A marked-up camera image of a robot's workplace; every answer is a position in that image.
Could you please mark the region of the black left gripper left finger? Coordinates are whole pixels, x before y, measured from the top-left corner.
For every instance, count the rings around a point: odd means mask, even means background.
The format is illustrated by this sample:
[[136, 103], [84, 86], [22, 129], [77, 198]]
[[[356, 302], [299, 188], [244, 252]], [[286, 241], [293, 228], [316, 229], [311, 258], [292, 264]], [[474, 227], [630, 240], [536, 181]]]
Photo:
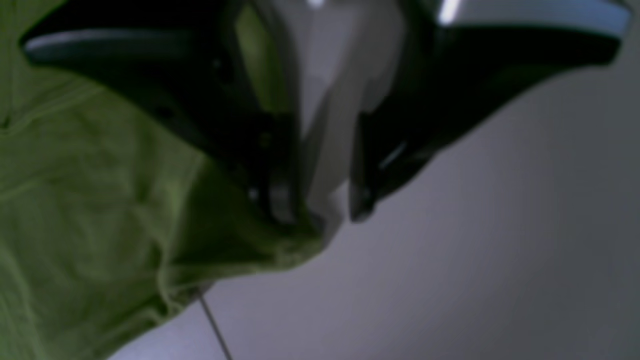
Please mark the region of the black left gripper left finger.
[[233, 34], [246, 0], [67, 0], [20, 38], [33, 66], [84, 76], [217, 161], [273, 223], [300, 218], [298, 123], [259, 104]]

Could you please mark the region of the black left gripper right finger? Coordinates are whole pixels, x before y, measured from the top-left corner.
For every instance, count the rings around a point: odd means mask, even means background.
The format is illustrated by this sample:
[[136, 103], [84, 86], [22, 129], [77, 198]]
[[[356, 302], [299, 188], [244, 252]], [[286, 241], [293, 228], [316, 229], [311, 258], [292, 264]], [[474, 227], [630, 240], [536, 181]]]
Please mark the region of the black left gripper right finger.
[[349, 215], [362, 223], [447, 146], [542, 82], [610, 65], [624, 0], [400, 0], [406, 38], [390, 92], [356, 123]]

